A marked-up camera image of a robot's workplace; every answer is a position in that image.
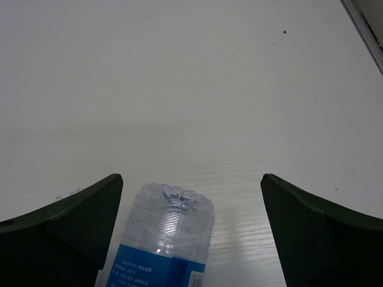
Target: clear plastic bottle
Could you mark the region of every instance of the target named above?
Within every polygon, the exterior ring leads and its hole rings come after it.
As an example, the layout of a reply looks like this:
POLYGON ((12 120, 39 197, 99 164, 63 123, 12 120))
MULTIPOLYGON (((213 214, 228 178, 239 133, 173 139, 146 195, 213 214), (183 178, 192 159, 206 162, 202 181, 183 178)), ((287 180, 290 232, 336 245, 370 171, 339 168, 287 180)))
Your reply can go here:
POLYGON ((205 196, 166 184, 143 186, 107 287, 200 287, 213 224, 213 203, 205 196))

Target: wood grain surface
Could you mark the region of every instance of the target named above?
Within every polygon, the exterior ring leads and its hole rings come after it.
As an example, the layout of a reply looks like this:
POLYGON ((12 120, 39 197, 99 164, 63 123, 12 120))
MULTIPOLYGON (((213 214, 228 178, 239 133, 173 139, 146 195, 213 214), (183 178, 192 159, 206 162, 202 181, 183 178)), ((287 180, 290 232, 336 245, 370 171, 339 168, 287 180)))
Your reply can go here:
POLYGON ((204 287, 285 286, 264 173, 383 217, 383 81, 340 1, 4 0, 0 27, 0 220, 121 173, 97 286, 148 182, 214 202, 204 287))

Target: dark green plastic part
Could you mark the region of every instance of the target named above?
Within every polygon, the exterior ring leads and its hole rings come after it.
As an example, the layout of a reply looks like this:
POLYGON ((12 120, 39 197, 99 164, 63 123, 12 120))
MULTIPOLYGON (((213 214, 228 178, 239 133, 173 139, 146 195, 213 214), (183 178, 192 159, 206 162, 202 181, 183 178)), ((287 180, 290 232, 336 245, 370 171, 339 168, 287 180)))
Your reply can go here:
POLYGON ((123 181, 110 175, 73 196, 0 222, 0 286, 94 286, 123 181))
POLYGON ((383 286, 383 220, 275 175, 261 187, 288 287, 383 286))

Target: plastic water bottle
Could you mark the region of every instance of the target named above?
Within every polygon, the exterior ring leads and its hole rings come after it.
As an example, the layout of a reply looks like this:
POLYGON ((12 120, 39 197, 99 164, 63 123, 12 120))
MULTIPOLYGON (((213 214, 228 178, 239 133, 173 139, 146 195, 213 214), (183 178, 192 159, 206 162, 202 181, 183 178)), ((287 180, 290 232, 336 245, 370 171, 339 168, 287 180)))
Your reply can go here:
POLYGON ((211 200, 148 184, 135 197, 107 287, 201 287, 214 224, 211 200))

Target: blue bottle label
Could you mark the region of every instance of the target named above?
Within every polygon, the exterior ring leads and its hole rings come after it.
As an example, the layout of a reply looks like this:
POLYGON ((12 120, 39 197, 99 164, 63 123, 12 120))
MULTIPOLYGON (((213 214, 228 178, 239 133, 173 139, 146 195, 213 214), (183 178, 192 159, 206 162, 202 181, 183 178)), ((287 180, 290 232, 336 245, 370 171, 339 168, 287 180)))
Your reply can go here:
POLYGON ((200 287, 205 265, 120 245, 107 287, 200 287))

